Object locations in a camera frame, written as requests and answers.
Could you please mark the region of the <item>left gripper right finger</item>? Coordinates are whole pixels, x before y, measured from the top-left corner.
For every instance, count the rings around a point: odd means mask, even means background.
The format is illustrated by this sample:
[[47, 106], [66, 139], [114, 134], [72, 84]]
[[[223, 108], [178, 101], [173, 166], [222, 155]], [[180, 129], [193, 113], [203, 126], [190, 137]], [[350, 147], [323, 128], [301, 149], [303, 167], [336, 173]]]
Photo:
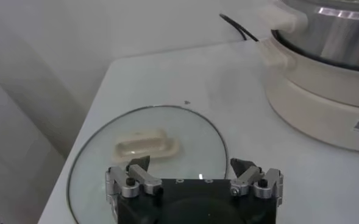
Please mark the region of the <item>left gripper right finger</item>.
[[279, 169], [269, 169], [264, 172], [252, 161], [237, 158], [232, 158], [230, 165], [236, 175], [235, 179], [230, 180], [232, 196], [245, 196], [252, 190], [255, 197], [260, 199], [283, 198], [284, 176]]

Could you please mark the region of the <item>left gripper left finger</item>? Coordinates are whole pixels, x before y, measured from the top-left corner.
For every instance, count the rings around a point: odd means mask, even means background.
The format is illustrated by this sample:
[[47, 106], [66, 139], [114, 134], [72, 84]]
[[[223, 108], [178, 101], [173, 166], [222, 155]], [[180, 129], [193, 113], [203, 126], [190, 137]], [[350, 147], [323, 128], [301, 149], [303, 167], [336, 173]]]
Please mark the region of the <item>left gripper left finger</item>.
[[105, 172], [105, 194], [107, 200], [117, 196], [135, 198], [143, 191], [148, 195], [163, 192], [163, 181], [148, 173], [150, 156], [130, 160], [125, 169], [112, 166]]

